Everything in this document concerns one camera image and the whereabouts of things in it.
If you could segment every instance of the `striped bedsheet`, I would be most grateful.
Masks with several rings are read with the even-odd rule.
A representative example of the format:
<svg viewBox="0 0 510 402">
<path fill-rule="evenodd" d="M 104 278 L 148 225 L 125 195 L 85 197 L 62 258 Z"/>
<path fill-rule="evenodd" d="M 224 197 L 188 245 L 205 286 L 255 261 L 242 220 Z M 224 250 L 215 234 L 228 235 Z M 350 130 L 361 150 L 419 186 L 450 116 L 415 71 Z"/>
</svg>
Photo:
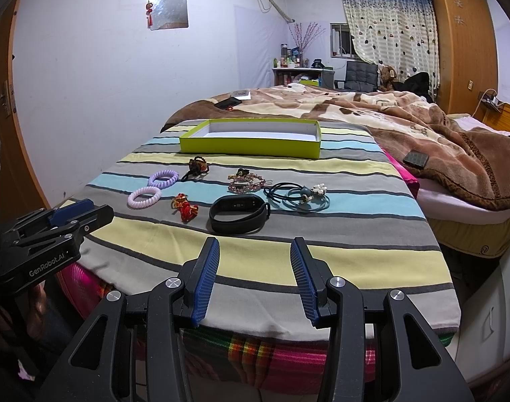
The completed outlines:
<svg viewBox="0 0 510 402">
<path fill-rule="evenodd" d="M 210 172 L 162 191 L 154 206 L 133 210 L 128 194 L 162 169 L 187 171 L 179 137 L 200 121 L 183 122 L 102 173 L 73 200 L 90 198 L 115 210 L 110 225 L 82 245 L 80 263 L 128 294 L 150 290 L 196 258 L 208 236 L 208 211 L 228 194 L 227 176 L 247 168 L 274 183 L 325 183 L 331 206 L 299 214 L 274 206 L 264 227 L 219 236 L 218 277 L 202 322 L 206 327 L 290 341 L 327 340 L 305 318 L 290 266 L 290 242 L 302 236 L 313 256 L 360 289 L 400 288 L 438 334 L 453 333 L 460 308 L 449 270 L 426 219 L 404 181 L 368 130 L 321 122 L 320 159 L 206 155 Z M 183 224 L 171 199 L 188 194 L 199 215 Z"/>
</svg>

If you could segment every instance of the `black chair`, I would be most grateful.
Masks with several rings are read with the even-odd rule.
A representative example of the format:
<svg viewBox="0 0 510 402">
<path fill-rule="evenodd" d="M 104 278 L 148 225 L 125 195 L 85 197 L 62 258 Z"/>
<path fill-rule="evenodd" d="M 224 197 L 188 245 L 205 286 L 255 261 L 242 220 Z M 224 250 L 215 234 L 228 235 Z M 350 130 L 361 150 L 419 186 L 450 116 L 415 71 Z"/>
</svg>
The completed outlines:
<svg viewBox="0 0 510 402">
<path fill-rule="evenodd" d="M 339 92 L 376 92 L 378 89 L 378 66 L 349 60 L 346 63 L 346 80 L 335 80 Z"/>
</svg>

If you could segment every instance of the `red hanging ornament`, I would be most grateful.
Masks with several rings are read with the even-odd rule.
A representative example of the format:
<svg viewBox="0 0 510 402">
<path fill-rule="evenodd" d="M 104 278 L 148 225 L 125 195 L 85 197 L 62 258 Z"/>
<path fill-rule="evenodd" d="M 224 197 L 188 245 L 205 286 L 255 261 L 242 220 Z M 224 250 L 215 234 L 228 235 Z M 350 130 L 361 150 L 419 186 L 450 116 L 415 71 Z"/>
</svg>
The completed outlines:
<svg viewBox="0 0 510 402">
<path fill-rule="evenodd" d="M 147 0 L 147 4 L 145 5 L 145 8 L 147 9 L 147 27 L 150 28 L 152 26 L 152 6 L 150 0 Z"/>
</svg>

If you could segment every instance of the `window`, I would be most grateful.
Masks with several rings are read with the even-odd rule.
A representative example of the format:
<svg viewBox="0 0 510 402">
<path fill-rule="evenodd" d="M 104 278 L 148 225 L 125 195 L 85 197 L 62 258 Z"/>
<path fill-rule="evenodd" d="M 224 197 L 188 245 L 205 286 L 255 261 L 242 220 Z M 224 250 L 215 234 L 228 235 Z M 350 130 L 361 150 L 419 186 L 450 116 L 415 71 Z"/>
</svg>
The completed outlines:
<svg viewBox="0 0 510 402">
<path fill-rule="evenodd" d="M 331 56 L 357 58 L 348 24 L 331 24 Z"/>
</svg>

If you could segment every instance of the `wooden headboard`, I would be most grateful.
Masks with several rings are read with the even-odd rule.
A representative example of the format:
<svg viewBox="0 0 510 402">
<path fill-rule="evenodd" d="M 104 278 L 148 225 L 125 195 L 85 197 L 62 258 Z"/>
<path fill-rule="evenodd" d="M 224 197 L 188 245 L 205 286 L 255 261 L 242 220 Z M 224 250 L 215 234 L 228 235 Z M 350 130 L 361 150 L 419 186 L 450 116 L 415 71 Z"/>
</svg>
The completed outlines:
<svg viewBox="0 0 510 402">
<path fill-rule="evenodd" d="M 488 110 L 482 122 L 494 130 L 510 131 L 510 104 L 501 106 L 501 112 Z"/>
</svg>

